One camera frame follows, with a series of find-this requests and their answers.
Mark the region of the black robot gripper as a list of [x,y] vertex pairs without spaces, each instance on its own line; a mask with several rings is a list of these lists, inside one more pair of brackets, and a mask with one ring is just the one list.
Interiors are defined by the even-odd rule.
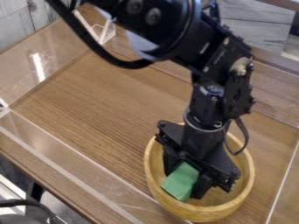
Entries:
[[192,118],[184,124],[161,120],[157,123],[155,140],[163,146],[163,170],[169,175],[180,163],[187,162],[199,177],[191,189],[191,197],[200,200],[212,187],[229,192],[240,170],[229,158],[239,152],[228,144],[229,122],[205,126]]

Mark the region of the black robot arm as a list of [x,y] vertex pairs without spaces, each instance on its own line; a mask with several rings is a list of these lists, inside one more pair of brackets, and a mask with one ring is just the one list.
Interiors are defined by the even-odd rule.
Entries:
[[145,62],[169,60],[191,71],[183,123],[160,121],[163,189],[177,200],[200,199],[212,187],[229,191],[241,173],[232,162],[228,128],[255,103],[252,52],[244,40],[207,13],[201,0],[85,0],[130,34]]

